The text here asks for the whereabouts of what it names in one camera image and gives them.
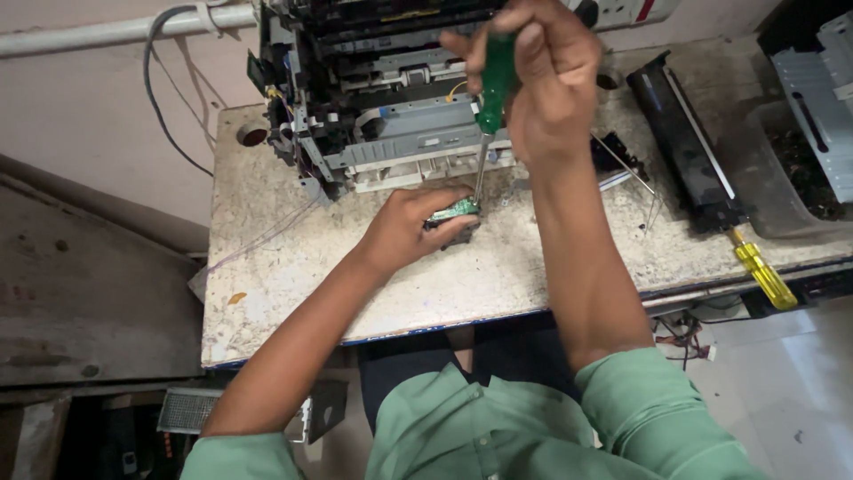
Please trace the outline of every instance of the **green screwdriver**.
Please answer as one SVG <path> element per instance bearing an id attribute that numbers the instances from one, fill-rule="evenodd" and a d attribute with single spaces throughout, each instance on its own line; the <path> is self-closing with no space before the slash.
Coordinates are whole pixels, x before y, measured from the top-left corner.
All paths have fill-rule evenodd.
<path id="1" fill-rule="evenodd" d="M 477 186 L 473 204 L 479 205 L 483 195 L 483 170 L 489 144 L 501 129 L 503 103 L 515 87 L 515 37 L 514 33 L 489 33 L 485 47 L 485 68 L 482 72 L 483 92 L 479 95 L 479 113 L 474 116 L 483 137 L 477 157 Z"/>

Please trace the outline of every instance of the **yellow screwdriver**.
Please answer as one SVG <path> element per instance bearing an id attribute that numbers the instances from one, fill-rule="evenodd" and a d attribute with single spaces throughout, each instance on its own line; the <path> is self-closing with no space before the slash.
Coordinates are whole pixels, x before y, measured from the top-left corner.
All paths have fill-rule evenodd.
<path id="1" fill-rule="evenodd" d="M 791 289 L 785 285 L 779 273 L 764 261 L 758 246 L 755 243 L 747 243 L 734 227 L 728 231 L 728 236 L 734 243 L 734 254 L 738 256 L 740 263 L 752 274 L 755 281 L 761 285 L 761 290 L 764 290 L 770 303 L 780 310 L 796 307 L 797 297 L 791 293 Z"/>

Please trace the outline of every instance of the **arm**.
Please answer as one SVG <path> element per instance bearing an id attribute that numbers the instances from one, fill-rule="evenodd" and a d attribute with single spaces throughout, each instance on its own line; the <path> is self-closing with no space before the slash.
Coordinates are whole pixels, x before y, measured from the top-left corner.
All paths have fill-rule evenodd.
<path id="1" fill-rule="evenodd" d="M 278 327 L 213 408 L 202 436 L 284 431 L 352 320 L 400 268 L 439 249 L 473 216 L 424 231 L 436 210 L 470 195 L 468 187 L 395 190 L 362 241 Z"/>
<path id="2" fill-rule="evenodd" d="M 513 0 L 491 28 L 519 31 L 521 88 L 508 104 L 508 129 L 530 172 L 550 307 L 569 365 L 577 372 L 609 354 L 652 346 L 646 313 L 607 225 L 589 149 L 601 45 L 556 0 Z M 472 93 L 482 85 L 485 32 L 472 40 L 441 37 L 445 48 L 466 58 Z"/>
<path id="3" fill-rule="evenodd" d="M 589 149 L 598 41 L 556 0 L 510 0 L 508 8 L 491 28 L 520 29 L 522 87 L 508 105 L 509 134 L 530 172 L 548 295 L 583 411 L 608 452 L 662 477 L 763 477 L 684 372 L 653 347 L 613 242 Z M 469 78 L 485 64 L 484 33 L 441 38 L 467 58 Z"/>

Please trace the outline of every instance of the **screwdriver handle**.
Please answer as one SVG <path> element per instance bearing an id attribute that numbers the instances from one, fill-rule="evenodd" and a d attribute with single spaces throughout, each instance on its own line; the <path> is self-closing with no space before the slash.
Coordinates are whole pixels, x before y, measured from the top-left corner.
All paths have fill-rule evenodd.
<path id="1" fill-rule="evenodd" d="M 791 289 L 779 276 L 776 270 L 764 261 L 761 251 L 755 243 L 746 243 L 743 237 L 735 229 L 732 229 L 731 237 L 735 240 L 734 254 L 746 270 L 752 274 L 761 290 L 770 299 L 770 303 L 780 310 L 796 307 L 799 302 L 797 297 L 791 293 Z"/>
<path id="2" fill-rule="evenodd" d="M 501 129 L 503 103 L 515 86 L 514 33 L 489 33 L 485 47 L 485 68 L 482 72 L 483 93 L 480 96 L 477 125 L 486 135 Z"/>

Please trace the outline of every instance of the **shirt sleeve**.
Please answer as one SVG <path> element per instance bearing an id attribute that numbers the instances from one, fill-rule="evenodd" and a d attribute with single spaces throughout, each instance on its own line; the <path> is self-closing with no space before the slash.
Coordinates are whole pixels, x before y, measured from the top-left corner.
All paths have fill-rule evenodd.
<path id="1" fill-rule="evenodd" d="M 766 476 L 655 347 L 611 354 L 575 378 L 604 449 L 670 480 Z"/>
<path id="2" fill-rule="evenodd" d="M 300 480 L 293 451 L 282 433 L 208 436 L 193 446 L 181 480 Z"/>

